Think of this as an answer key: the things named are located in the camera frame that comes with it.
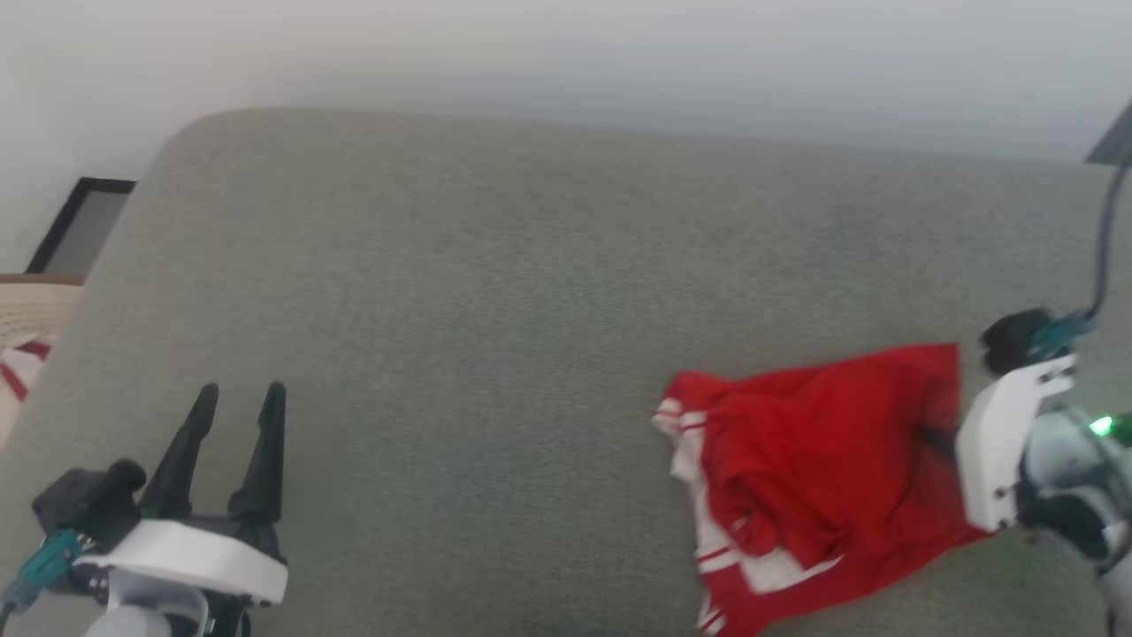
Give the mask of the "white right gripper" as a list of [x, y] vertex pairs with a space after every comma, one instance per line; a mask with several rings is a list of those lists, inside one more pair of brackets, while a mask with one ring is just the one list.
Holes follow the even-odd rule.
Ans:
[[1017, 520], [1020, 463], [1044, 404], [1075, 386], [1075, 354], [1017, 368], [975, 396], [959, 428], [921, 425], [914, 438], [955, 463], [966, 520], [986, 533]]

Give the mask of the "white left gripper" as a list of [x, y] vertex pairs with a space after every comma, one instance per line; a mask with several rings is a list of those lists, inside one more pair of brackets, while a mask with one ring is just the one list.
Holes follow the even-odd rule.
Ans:
[[[158, 460], [139, 499], [145, 518], [186, 518], [201, 442], [211, 432], [218, 384], [201, 387], [192, 407]], [[242, 485], [229, 500], [229, 520], [239, 533], [278, 523], [286, 460], [288, 388], [271, 384], [257, 419], [258, 439]], [[84, 554], [74, 568], [89, 567], [108, 580], [110, 605], [126, 602], [203, 606], [207, 593], [278, 605], [286, 596], [288, 566], [243, 541], [146, 519], [105, 554]]]

